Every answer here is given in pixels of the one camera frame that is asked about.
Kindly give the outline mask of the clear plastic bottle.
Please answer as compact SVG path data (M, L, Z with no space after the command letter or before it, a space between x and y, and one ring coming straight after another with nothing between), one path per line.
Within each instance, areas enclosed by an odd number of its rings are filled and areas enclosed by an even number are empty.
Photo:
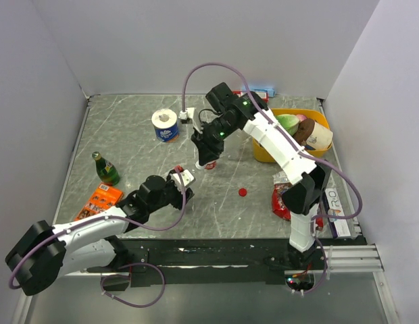
M196 167L197 169L204 169L204 168L205 168L205 166L204 166L204 165L200 165L198 161L196 161L196 163L195 163L195 167Z

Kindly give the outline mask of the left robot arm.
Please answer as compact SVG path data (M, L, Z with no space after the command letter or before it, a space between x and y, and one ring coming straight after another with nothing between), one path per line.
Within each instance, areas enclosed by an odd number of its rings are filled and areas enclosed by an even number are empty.
M166 178L149 176L137 190L94 216L56 225L34 223L5 258L11 270L9 288L34 296L69 273L123 269L128 252L118 236L138 227L152 230L147 225L150 215L168 205L184 212L194 182L188 169L173 169Z

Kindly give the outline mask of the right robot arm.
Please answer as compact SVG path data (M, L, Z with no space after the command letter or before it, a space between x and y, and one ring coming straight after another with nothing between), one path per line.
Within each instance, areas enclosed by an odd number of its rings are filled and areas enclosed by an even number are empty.
M193 121L191 140L198 150L197 166L204 168L219 159L224 141L237 130L260 144L292 185L282 194L282 201L291 213L289 244L293 249L289 251L289 261L296 269L305 268L312 261L310 248L315 242L313 217L330 175L327 162L318 162L297 144L255 92L238 96L222 82L205 97L216 113L212 121L201 121L199 112L187 110Z

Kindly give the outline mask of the red label clear bottle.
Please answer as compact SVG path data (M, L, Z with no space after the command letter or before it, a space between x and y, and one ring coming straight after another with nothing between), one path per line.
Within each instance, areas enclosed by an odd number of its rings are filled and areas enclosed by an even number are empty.
M217 164L217 161L211 161L205 165L204 169L206 170L214 169L216 167L216 164Z

